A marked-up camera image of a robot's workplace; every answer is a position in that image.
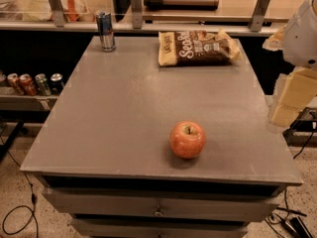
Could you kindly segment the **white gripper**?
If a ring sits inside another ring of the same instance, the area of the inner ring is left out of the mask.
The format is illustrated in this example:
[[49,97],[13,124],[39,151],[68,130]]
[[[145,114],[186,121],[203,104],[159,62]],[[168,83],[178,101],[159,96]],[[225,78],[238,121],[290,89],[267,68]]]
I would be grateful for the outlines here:
[[266,127],[281,133],[317,95],[317,70],[308,68],[317,67],[317,0],[304,0],[286,27],[267,38],[263,48],[282,50],[283,58],[296,66],[289,75],[279,75],[268,109]]

